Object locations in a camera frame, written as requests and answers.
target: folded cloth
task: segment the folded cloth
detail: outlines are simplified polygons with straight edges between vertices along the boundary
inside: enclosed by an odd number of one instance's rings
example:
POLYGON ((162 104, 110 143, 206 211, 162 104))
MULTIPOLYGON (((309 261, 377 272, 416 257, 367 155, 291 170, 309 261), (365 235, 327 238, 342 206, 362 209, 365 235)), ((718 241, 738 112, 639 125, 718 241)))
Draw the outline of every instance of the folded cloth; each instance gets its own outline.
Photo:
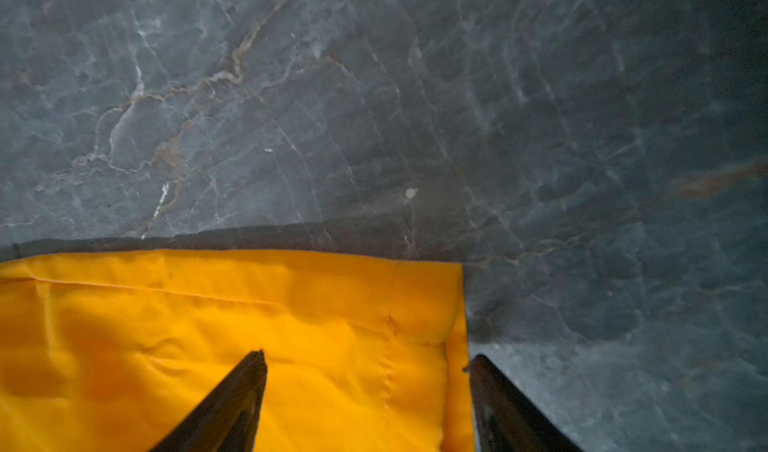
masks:
POLYGON ((0 264, 0 444, 148 450, 261 349, 255 450, 474 447, 460 265, 168 250, 0 264))

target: yellow garment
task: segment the yellow garment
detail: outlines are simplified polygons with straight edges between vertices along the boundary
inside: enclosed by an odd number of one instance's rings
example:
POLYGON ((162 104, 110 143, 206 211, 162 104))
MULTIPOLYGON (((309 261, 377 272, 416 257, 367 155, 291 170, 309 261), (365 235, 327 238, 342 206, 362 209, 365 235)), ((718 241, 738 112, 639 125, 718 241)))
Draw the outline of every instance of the yellow garment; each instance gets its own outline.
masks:
POLYGON ((255 450, 469 452, 461 280, 313 252, 0 264, 0 446, 143 452, 263 349, 255 450))

